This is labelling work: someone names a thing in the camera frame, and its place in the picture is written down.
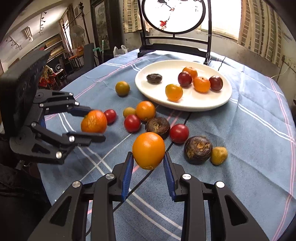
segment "black chair back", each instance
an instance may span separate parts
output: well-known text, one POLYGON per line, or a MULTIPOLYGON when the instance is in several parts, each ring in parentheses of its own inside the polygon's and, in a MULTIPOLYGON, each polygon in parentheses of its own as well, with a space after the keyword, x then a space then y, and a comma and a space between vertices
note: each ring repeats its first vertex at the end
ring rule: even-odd
POLYGON ((94 68, 94 43, 86 44, 84 46, 84 66, 83 68, 90 71, 94 68))

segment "blue tablecloth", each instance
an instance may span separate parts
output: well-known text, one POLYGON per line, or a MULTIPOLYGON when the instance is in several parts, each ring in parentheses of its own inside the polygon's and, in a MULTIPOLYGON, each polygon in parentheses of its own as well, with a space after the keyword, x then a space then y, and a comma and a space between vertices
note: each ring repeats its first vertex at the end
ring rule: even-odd
MULTIPOLYGON (((288 103, 270 78, 231 59, 212 54, 210 66, 226 76, 233 88, 232 97, 225 105, 206 112, 192 113, 186 125, 190 135, 205 135, 214 146, 225 146, 228 158, 220 166, 209 161, 190 165, 184 160, 183 146, 173 145, 170 156, 187 173, 199 180, 225 182, 254 216, 270 240, 276 240, 291 222, 296 211, 295 193, 295 125, 288 103)), ((73 92, 81 105, 94 109, 114 109, 117 121, 108 126, 106 141, 89 148, 75 148, 64 165, 39 164, 44 187, 51 203, 76 180, 96 181, 124 162, 137 134, 129 134, 123 126, 123 109, 146 98, 138 91, 134 79, 137 72, 150 63, 167 59, 185 59, 203 63, 201 57, 156 51, 137 58, 137 50, 112 59, 84 74, 63 90, 73 92), (118 81, 130 84, 125 98, 117 96, 118 81)), ((157 116, 168 119, 171 125, 184 123, 188 112, 157 106, 157 116)), ((46 116, 47 128, 63 133, 80 131, 82 118, 67 113, 46 116)), ((132 175, 133 188, 148 171, 137 168, 132 175)), ((180 240, 183 203, 174 203, 168 193, 163 165, 140 185, 114 213, 117 241, 180 240)), ((208 212, 207 240, 210 240, 208 212)), ((91 217, 89 207, 88 226, 91 217)))

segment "orange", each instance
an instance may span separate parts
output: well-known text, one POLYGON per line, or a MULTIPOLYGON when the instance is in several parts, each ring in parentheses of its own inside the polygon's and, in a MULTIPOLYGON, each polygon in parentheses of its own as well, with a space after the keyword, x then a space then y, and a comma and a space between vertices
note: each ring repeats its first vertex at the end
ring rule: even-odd
POLYGON ((132 151, 136 163, 141 168, 153 170, 165 155, 165 143, 158 134, 146 132, 137 137, 132 151))
POLYGON ((184 72, 184 71, 188 72, 191 75, 192 79, 194 79, 195 77, 197 77, 197 71, 196 71, 196 69, 194 69, 192 67, 185 67, 182 70, 182 72, 184 72))
POLYGON ((206 93, 211 87, 211 82, 206 77, 196 77, 193 80, 193 86, 196 91, 206 93))
POLYGON ((90 111, 82 120, 81 131, 104 133, 107 128, 107 118, 100 110, 90 111))
POLYGON ((130 91, 130 86, 125 81, 120 81, 115 86, 115 91, 119 96, 126 96, 130 91))
POLYGON ((136 115, 140 120, 148 121, 155 117, 155 106, 150 101, 142 101, 136 107, 136 115))
POLYGON ((165 87, 165 94, 170 101, 178 101, 183 96, 183 88, 179 85, 169 84, 165 87))

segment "chair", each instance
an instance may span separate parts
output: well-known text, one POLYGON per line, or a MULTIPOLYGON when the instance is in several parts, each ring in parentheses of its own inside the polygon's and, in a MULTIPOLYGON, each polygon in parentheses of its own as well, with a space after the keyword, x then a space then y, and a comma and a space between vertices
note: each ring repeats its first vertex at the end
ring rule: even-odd
POLYGON ((83 67, 74 72, 73 74, 67 76, 67 81, 70 83, 76 80, 78 77, 87 73, 94 68, 94 43, 90 43, 84 46, 84 65, 83 67))

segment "red cherry tomato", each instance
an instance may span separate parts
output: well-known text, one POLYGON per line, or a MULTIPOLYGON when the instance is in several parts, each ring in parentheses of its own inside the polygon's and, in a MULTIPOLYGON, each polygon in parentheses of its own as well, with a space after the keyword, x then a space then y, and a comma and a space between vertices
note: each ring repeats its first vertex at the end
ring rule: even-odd
POLYGON ((124 127, 128 132, 137 132, 141 127, 141 121, 136 115, 128 115, 124 120, 124 127))
POLYGON ((112 124, 116 120, 117 114, 116 114, 115 110, 106 110, 104 112, 104 114, 107 118, 108 125, 112 124))
POLYGON ((186 125, 177 124, 170 129, 170 138, 173 142, 181 144, 189 137, 189 129, 186 125))

